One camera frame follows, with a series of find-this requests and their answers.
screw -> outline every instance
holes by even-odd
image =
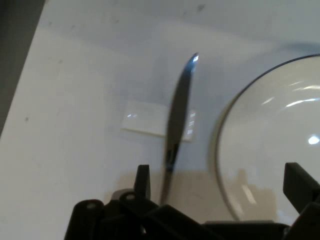
[[[135,195],[129,194],[129,195],[127,195],[127,196],[125,197],[125,199],[127,199],[128,201],[132,201],[132,200],[135,199]]]
[[[286,227],[285,229],[283,229],[283,235],[284,236],[287,235],[289,230],[290,230],[290,227]]]
[[[87,209],[94,209],[96,207],[96,204],[93,202],[88,203],[88,205],[86,206]]]

white card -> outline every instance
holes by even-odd
[[[164,137],[167,131],[169,107],[161,104],[128,101],[122,129]],[[195,129],[196,112],[191,110],[182,140],[191,142]]]

black plastic mount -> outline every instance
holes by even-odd
[[[104,205],[75,205],[65,240],[318,240],[320,185],[297,163],[285,165],[283,191],[300,216],[292,226],[272,221],[199,224],[169,205],[150,201],[148,165],[140,165],[132,190]]]

white plate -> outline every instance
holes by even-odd
[[[320,181],[320,56],[279,65],[240,93],[225,115],[216,158],[222,193],[240,220],[292,224],[285,163]]]

knife blade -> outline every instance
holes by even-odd
[[[171,102],[166,129],[163,183],[160,196],[160,205],[163,205],[167,202],[170,192],[172,175],[187,119],[188,99],[190,94],[192,76],[195,72],[198,59],[199,54],[195,53],[185,64],[176,85]]]

